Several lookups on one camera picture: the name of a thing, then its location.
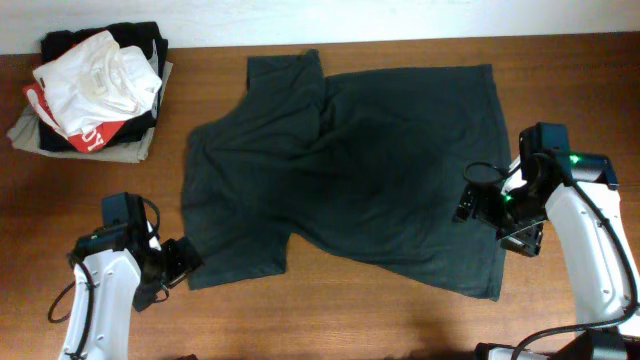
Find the dark teal t-shirt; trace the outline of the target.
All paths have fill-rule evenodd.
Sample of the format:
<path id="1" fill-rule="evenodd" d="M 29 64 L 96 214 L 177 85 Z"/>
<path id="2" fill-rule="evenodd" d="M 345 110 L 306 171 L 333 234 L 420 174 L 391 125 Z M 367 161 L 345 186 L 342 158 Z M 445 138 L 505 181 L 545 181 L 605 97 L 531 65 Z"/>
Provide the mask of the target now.
<path id="1" fill-rule="evenodd" d="M 465 167 L 511 151 L 488 65 L 327 76 L 320 56 L 252 57 L 247 92 L 188 138 L 181 210 L 193 290 L 283 274 L 299 235 L 335 256 L 497 300 L 494 231 L 457 223 Z"/>

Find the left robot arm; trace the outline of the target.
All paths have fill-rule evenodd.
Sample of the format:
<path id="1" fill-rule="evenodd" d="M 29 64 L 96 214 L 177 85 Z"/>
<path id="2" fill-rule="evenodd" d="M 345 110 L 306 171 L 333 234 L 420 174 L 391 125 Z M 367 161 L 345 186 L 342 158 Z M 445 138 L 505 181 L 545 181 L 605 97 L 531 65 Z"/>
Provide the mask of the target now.
<path id="1" fill-rule="evenodd" d="M 203 265 L 188 238 L 160 240 L 160 216 L 150 200 L 128 192 L 101 201 L 103 224 L 80 237 L 67 255 L 74 282 L 61 359 L 127 359 L 133 311 L 169 298 Z"/>

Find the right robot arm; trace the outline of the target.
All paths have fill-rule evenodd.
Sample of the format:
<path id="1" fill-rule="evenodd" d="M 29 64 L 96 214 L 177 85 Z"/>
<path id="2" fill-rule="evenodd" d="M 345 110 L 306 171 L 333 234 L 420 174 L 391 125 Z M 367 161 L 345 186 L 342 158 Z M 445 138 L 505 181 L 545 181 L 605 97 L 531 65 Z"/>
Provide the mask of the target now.
<path id="1" fill-rule="evenodd" d="M 494 180 L 469 180 L 453 219 L 493 227 L 505 250 L 534 257 L 543 225 L 561 243 L 577 322 L 538 331 L 516 346 L 480 343 L 478 359 L 535 359 L 531 343 L 572 333 L 555 359 L 639 356 L 639 272 L 621 220 L 619 182 L 605 155 L 569 146 L 561 124 L 538 123 L 519 135 L 519 155 Z"/>

